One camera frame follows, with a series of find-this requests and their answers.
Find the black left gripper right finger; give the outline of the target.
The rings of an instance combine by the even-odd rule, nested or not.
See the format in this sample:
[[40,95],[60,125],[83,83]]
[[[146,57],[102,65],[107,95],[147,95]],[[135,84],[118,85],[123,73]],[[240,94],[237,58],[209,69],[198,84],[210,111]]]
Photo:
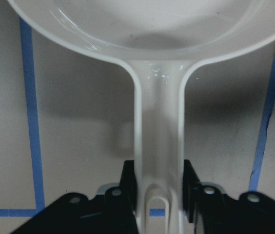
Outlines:
[[193,223],[195,210],[195,188],[200,184],[200,180],[188,159],[184,160],[184,170],[182,179],[182,204],[183,210],[189,223]]

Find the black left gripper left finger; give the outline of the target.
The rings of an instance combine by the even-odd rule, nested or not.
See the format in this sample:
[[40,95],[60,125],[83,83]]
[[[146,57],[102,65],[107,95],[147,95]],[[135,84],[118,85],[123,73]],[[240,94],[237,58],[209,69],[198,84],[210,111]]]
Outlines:
[[134,160],[126,160],[124,162],[119,185],[120,187],[122,187],[127,191],[130,205],[133,211],[136,211],[138,186],[137,186],[137,180],[135,175]]

